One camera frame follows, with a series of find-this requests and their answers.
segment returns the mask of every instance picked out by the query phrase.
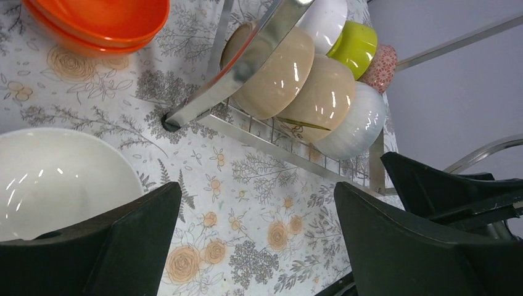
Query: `glossy ceramic bowl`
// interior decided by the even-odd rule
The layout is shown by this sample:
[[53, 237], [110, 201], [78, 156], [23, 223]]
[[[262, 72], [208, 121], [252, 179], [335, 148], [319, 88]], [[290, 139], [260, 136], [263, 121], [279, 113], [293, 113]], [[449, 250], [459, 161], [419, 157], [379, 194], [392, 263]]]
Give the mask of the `glossy ceramic bowl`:
[[[227, 42], [221, 67], [242, 49], [257, 21], [241, 25]], [[314, 60], [314, 42], [302, 29], [294, 27], [269, 59], [231, 97], [249, 115], [259, 120], [271, 118], [287, 107], [300, 92]]]
[[374, 143], [383, 129], [386, 113], [383, 97], [372, 87], [356, 82], [356, 99], [351, 101], [343, 123], [314, 146], [334, 159], [356, 157]]
[[34, 239], [143, 195], [133, 167], [94, 136], [58, 128], [0, 135], [0, 241]]
[[29, 0], [68, 35], [100, 47], [152, 40], [169, 16], [169, 0]]
[[376, 55], [374, 55], [371, 65], [359, 81], [372, 86], [380, 94], [383, 94], [394, 78], [397, 62], [398, 56], [394, 47], [380, 44], [377, 46]]
[[290, 136], [314, 143], [343, 122], [355, 93], [352, 72], [317, 54], [302, 90], [275, 119]]
[[357, 80], [371, 64], [376, 47], [377, 35], [374, 29], [347, 20], [341, 36], [327, 56], [349, 67]]
[[52, 39], [54, 39], [61, 46], [84, 56], [97, 57], [101, 59], [114, 59], [123, 57], [140, 50], [152, 40], [151, 38], [143, 44], [127, 48], [100, 47], [95, 44], [87, 43], [62, 31], [58, 26], [46, 19], [39, 12], [39, 10], [31, 4], [29, 0], [22, 0], [22, 4], [25, 6], [27, 11], [29, 11], [29, 14], [33, 17], [33, 19], [36, 20], [42, 30], [45, 31]]
[[325, 55], [341, 35], [347, 20], [346, 0], [316, 0], [296, 25], [314, 40], [316, 54]]

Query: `gray wall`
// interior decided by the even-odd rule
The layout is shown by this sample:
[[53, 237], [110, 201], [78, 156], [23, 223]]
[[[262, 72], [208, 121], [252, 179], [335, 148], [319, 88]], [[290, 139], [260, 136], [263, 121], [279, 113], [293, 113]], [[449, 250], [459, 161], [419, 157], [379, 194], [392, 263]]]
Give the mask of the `gray wall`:
[[[521, 0], [373, 0], [379, 41], [399, 59], [523, 10]], [[484, 144], [523, 133], [523, 26], [397, 73], [387, 96], [400, 153], [444, 169]], [[468, 172], [523, 178], [523, 147]], [[511, 221], [523, 236], [523, 219]]]

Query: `wire grid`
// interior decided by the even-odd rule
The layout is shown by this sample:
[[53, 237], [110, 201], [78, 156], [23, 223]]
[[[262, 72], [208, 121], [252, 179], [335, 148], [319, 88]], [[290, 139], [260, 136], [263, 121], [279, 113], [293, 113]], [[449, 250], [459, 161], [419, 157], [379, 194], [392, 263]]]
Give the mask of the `wire grid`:
[[232, 99], [211, 109], [211, 114], [250, 134], [285, 149], [305, 160], [320, 165], [360, 185], [369, 186], [369, 152], [348, 160], [336, 160], [321, 153], [313, 144], [290, 137], [273, 118], [258, 120], [243, 111]]

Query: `beige bowl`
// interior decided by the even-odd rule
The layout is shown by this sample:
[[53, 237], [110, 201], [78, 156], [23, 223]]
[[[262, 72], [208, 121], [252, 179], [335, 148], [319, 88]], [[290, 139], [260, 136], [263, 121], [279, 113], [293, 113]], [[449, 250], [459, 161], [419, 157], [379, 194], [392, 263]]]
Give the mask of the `beige bowl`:
[[317, 54], [302, 90], [276, 119], [290, 136], [314, 143], [343, 122], [355, 96], [356, 82], [350, 69]]
[[[257, 21], [241, 25], [221, 55], [224, 68], [256, 27]], [[231, 97], [249, 115], [271, 118], [287, 107], [300, 92], [314, 59], [314, 41], [305, 31], [293, 28], [258, 72]]]

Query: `tablecloth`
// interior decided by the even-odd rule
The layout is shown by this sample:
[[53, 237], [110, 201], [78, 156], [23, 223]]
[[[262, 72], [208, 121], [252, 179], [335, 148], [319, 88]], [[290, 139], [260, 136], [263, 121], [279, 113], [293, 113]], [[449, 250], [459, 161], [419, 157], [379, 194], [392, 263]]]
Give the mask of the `tablecloth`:
[[[237, 0], [229, 34], [270, 2]], [[179, 182], [183, 201], [158, 295], [314, 295], [351, 271], [334, 184], [196, 122], [177, 133], [160, 125], [209, 79], [222, 5], [172, 1], [148, 46], [95, 60], [57, 46], [18, 1], [0, 2], [0, 133], [83, 131], [116, 147], [145, 191]], [[365, 0], [349, 0], [348, 17], [369, 24]], [[385, 151], [396, 149], [388, 118]], [[348, 164], [346, 175], [368, 185], [368, 154]]]

